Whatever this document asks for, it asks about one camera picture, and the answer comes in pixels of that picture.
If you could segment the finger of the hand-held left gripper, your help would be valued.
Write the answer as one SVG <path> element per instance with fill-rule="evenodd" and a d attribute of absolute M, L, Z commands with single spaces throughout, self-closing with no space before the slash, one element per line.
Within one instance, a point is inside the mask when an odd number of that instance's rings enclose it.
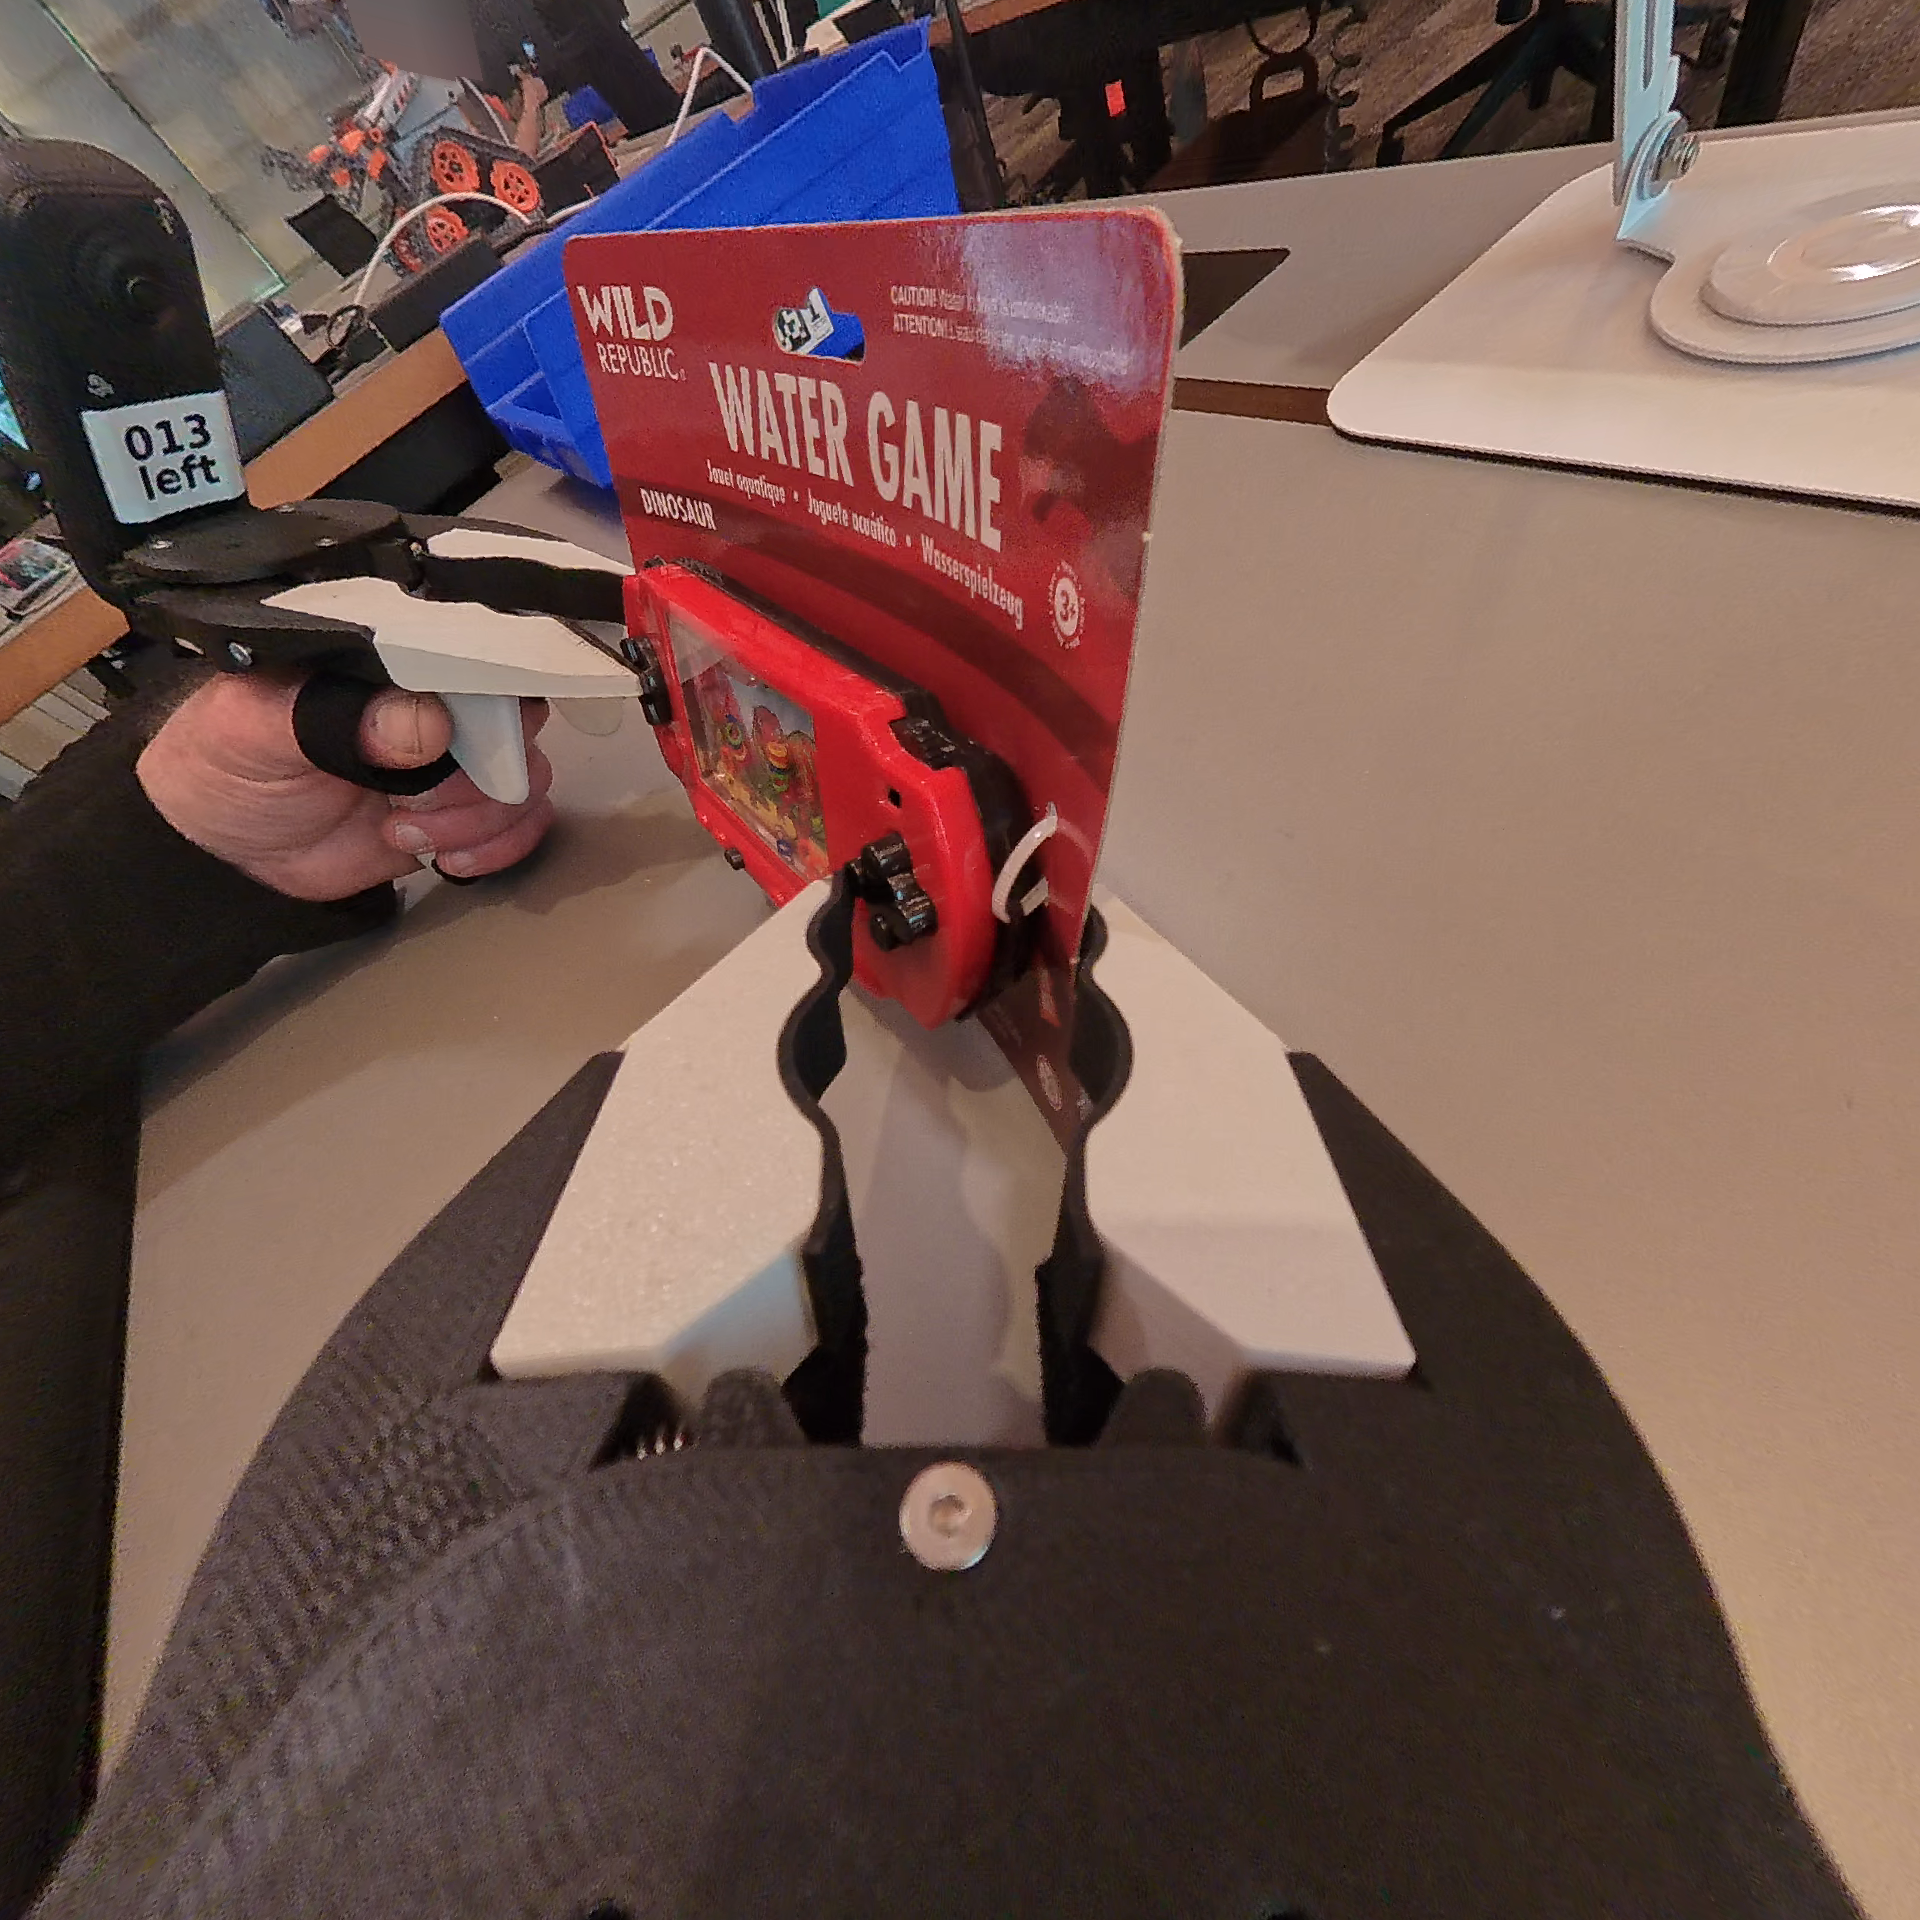
<path fill-rule="evenodd" d="M 413 586 L 422 599 L 578 621 L 626 615 L 625 561 L 473 520 L 412 514 L 403 531 L 422 554 Z"/>
<path fill-rule="evenodd" d="M 596 640 L 545 612 L 422 599 L 397 583 L 301 583 L 266 608 L 367 628 L 397 688 L 517 700 L 631 700 L 637 677 Z"/>

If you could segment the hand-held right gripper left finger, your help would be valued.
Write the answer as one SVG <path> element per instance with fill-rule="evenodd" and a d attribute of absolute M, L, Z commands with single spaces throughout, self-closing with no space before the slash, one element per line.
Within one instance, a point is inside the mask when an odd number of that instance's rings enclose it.
<path fill-rule="evenodd" d="M 619 1051 L 492 1363 L 629 1371 L 685 1407 L 733 1370 L 807 1439 L 861 1429 L 869 1307 L 823 1096 L 847 1061 L 858 899 L 815 881 Z"/>

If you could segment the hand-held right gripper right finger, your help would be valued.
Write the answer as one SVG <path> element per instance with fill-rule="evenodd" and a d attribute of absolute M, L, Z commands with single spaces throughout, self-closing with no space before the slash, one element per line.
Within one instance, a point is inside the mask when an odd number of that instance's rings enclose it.
<path fill-rule="evenodd" d="M 1418 1355 L 1283 1040 L 1134 907 L 1087 913 L 1085 1109 L 1039 1266 L 1042 1421 L 1087 1445 L 1138 1375 L 1202 1413 L 1255 1377 L 1405 1378 Z"/>

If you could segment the red handheld toy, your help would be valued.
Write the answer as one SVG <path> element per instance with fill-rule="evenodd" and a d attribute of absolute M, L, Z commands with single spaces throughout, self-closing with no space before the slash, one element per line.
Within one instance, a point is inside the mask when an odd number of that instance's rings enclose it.
<path fill-rule="evenodd" d="M 1182 319 L 1138 209 L 573 235 L 644 704 L 855 980 L 978 1018 L 1055 1139 Z"/>

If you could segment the person's left forearm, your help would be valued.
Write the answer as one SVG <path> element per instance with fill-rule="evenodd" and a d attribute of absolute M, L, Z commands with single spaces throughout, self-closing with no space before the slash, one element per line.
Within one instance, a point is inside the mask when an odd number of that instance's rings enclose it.
<path fill-rule="evenodd" d="M 338 903 L 287 899 L 157 815 L 137 761 L 181 703 L 220 677 L 233 675 L 183 680 L 165 703 L 100 722 L 4 807 L 7 1181 L 77 1106 L 269 960 L 350 939 L 397 915 L 396 881 Z M 299 684 L 254 681 L 292 687 L 297 712 Z"/>

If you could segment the person's left hand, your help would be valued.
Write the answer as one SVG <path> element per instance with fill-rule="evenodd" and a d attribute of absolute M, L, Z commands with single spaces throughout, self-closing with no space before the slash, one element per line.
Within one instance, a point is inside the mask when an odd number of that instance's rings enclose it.
<path fill-rule="evenodd" d="M 134 765 L 181 836 L 276 893 L 338 903 L 413 875 L 478 881 L 538 852 L 555 823 L 554 768 L 539 748 L 545 703 L 519 704 L 531 797 L 490 800 L 463 772 L 391 797 L 322 772 L 299 749 L 297 691 L 220 677 L 162 722 Z"/>

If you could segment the black storage crate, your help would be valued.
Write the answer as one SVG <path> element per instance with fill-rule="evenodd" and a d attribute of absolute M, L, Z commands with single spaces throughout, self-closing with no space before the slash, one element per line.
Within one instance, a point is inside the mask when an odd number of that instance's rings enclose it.
<path fill-rule="evenodd" d="M 331 403 L 329 379 L 261 304 L 235 309 L 215 331 L 233 434 L 244 465 Z"/>

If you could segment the orange black toy robot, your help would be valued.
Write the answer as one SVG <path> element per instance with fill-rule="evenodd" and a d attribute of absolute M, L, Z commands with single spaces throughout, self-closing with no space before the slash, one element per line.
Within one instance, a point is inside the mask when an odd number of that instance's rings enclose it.
<path fill-rule="evenodd" d="M 534 163 L 476 85 L 385 64 L 337 109 L 317 145 L 268 146 L 266 177 L 322 196 L 366 227 L 397 274 L 420 274 L 478 233 L 547 216 Z"/>

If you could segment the blue bin with tag sticker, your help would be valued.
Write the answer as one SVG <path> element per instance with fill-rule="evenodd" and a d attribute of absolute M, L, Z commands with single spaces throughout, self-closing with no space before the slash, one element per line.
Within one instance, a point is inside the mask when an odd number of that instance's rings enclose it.
<path fill-rule="evenodd" d="M 959 211 L 922 20 L 762 81 L 450 307 L 442 331 L 502 440 L 610 489 L 609 452 L 565 287 L 569 237 L 651 228 L 851 225 Z"/>

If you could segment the black pole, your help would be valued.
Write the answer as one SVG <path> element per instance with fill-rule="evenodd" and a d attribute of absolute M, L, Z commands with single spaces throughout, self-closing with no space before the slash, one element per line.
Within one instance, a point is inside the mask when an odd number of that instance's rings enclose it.
<path fill-rule="evenodd" d="M 962 211 L 998 211 L 1006 184 L 957 2 L 929 4 L 929 48 L 942 85 L 951 171 Z"/>

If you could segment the black desk mat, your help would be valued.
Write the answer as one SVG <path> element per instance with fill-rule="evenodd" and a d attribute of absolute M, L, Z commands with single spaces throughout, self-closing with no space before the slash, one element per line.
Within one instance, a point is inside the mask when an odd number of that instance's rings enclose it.
<path fill-rule="evenodd" d="M 1180 347 L 1245 299 L 1287 259 L 1287 248 L 1186 249 Z"/>

